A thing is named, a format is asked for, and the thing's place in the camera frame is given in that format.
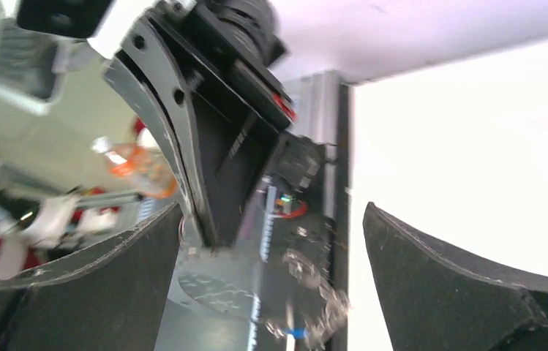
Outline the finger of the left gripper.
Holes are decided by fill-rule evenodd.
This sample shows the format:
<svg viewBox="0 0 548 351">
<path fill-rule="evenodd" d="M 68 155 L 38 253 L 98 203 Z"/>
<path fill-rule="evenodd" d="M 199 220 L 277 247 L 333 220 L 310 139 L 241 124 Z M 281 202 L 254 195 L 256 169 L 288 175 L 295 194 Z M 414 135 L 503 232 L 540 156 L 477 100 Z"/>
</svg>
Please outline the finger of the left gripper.
<svg viewBox="0 0 548 351">
<path fill-rule="evenodd" d="M 206 244 L 203 174 L 188 85 L 155 27 L 138 19 L 103 75 L 106 83 L 149 128 L 176 175 L 187 223 Z"/>
<path fill-rule="evenodd" d="M 282 128 L 216 77 L 180 75 L 176 137 L 195 221 L 205 246 L 229 247 Z"/>
</svg>

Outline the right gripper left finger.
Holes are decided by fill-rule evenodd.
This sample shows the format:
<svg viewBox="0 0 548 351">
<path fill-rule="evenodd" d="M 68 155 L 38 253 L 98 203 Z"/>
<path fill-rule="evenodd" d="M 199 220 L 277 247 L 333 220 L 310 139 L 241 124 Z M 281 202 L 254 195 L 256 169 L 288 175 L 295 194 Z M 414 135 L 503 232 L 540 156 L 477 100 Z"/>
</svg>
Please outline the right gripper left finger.
<svg viewBox="0 0 548 351">
<path fill-rule="evenodd" d="M 152 350 L 179 251 L 181 210 L 0 280 L 0 350 Z"/>
</svg>

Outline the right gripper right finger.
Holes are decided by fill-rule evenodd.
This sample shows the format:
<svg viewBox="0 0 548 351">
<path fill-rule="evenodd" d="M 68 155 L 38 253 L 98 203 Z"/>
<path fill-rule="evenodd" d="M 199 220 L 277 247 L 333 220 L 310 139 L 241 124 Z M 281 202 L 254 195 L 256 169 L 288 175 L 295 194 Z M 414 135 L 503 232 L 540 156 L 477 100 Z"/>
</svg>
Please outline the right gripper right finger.
<svg viewBox="0 0 548 351">
<path fill-rule="evenodd" d="M 363 228 L 395 350 L 548 350 L 548 276 L 465 251 L 373 203 Z"/>
</svg>

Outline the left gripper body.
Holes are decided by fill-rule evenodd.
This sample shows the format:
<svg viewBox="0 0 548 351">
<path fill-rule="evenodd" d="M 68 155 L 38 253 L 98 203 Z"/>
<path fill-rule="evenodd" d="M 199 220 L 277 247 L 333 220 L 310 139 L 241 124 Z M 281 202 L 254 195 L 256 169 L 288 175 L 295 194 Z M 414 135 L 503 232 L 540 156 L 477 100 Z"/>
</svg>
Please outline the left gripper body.
<svg viewBox="0 0 548 351">
<path fill-rule="evenodd" d="M 269 1 L 158 1 L 147 20 L 188 69 L 215 78 L 273 128 L 296 120 L 289 95 L 269 70 L 287 52 Z"/>
</svg>

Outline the blue tagged key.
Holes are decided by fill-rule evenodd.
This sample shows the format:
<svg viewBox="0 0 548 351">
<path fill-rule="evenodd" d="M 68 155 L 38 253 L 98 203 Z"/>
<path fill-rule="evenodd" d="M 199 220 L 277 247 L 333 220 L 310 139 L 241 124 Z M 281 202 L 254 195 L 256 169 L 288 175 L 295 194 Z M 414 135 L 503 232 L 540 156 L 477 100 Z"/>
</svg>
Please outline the blue tagged key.
<svg viewBox="0 0 548 351">
<path fill-rule="evenodd" d="M 284 332 L 292 336 L 294 339 L 305 339 L 308 335 L 308 332 L 305 328 L 287 328 Z"/>
</svg>

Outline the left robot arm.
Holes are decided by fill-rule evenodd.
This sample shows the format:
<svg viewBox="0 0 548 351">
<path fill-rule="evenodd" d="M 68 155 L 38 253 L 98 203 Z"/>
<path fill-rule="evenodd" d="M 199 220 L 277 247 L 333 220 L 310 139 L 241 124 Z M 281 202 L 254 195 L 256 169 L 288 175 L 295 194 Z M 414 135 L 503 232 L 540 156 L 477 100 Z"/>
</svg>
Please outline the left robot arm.
<svg viewBox="0 0 548 351">
<path fill-rule="evenodd" d="M 267 1 L 160 1 L 105 70 L 169 161 L 204 246 L 232 246 L 295 114 L 269 67 L 285 52 Z"/>
</svg>

